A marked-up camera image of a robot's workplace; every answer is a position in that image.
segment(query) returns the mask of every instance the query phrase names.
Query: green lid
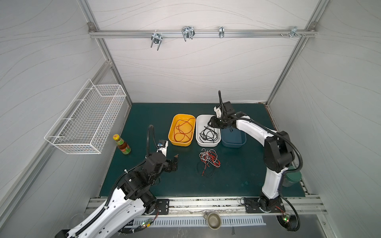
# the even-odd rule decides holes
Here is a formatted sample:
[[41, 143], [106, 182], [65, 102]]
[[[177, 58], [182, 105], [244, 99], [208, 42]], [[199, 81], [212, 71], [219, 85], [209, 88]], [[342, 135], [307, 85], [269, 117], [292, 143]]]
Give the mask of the green lid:
[[[288, 167], [288, 169], [295, 169], [294, 166], [290, 166]], [[302, 173], [300, 173], [300, 171], [298, 172], [293, 172], [293, 173], [287, 173], [286, 174], [286, 179], [288, 181], [290, 181], [291, 183], [297, 183], [299, 182], [300, 180], [302, 180]]]

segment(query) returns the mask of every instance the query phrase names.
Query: robotic arm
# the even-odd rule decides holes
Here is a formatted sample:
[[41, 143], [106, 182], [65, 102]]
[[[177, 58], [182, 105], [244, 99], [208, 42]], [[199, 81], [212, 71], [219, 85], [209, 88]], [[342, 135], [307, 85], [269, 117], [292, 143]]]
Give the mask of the robotic arm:
[[[222, 103], [221, 91], [218, 91], [219, 105], [214, 108], [216, 116], [213, 116], [208, 125], [214, 128], [224, 129], [232, 126], [246, 132], [256, 139], [264, 147], [264, 162], [267, 166], [266, 177], [258, 200], [259, 209], [263, 212], [271, 212], [277, 202], [282, 198], [294, 210], [296, 216], [291, 216], [290, 223], [282, 224], [289, 231], [297, 231], [300, 226], [299, 216], [294, 207], [282, 196], [281, 188], [283, 177], [286, 173], [297, 172], [303, 166], [302, 157], [297, 148], [291, 143], [289, 135], [284, 132], [271, 130], [252, 120], [243, 112], [235, 112], [230, 102]], [[295, 159], [296, 153], [299, 166], [296, 169], [288, 169]]]
[[[160, 177], [162, 172], [177, 170], [178, 157], [173, 160], [166, 158], [168, 141], [159, 140], [154, 143], [157, 151], [149, 153], [149, 133], [147, 131], [147, 155], [143, 162], [119, 176], [111, 189], [107, 200], [98, 207], [88, 218], [71, 230], [61, 230], [55, 238], [107, 238], [122, 229], [135, 217], [153, 213], [156, 207], [154, 195], [149, 191], [151, 185]], [[135, 231], [142, 230], [152, 223], [148, 220]]]

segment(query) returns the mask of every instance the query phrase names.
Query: sauce bottle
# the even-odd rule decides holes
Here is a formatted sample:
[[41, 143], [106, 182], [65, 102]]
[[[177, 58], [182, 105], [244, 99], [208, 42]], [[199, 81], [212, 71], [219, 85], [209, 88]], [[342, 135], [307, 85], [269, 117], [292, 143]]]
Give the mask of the sauce bottle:
[[118, 148], [123, 154], [128, 155], [131, 152], [129, 145], [122, 138], [120, 138], [118, 134], [115, 134], [112, 138], [115, 140]]

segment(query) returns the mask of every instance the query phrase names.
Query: bottle label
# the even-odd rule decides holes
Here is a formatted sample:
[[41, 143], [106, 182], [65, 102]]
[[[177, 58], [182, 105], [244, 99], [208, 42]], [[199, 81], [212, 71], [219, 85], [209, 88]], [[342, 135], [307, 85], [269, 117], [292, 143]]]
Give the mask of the bottle label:
[[129, 147], [120, 150], [123, 154], [128, 155], [131, 152], [131, 149]]
[[122, 145], [124, 143], [124, 140], [121, 138], [120, 141], [117, 141], [116, 143], [117, 145]]

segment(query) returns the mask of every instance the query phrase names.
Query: gray floor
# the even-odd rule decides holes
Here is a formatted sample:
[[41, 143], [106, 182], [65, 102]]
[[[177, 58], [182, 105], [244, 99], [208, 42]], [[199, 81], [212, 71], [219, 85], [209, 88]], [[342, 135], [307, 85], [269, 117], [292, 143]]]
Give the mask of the gray floor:
[[301, 226], [297, 232], [288, 232], [281, 227], [275, 216], [263, 216], [264, 226], [234, 227], [235, 235], [232, 235], [232, 227], [221, 227], [212, 230], [207, 227], [178, 227], [178, 228], [147, 228], [135, 234], [115, 234], [112, 238], [238, 238], [238, 237], [270, 237], [270, 238], [325, 238], [324, 231], [320, 226], [316, 215], [300, 216]]

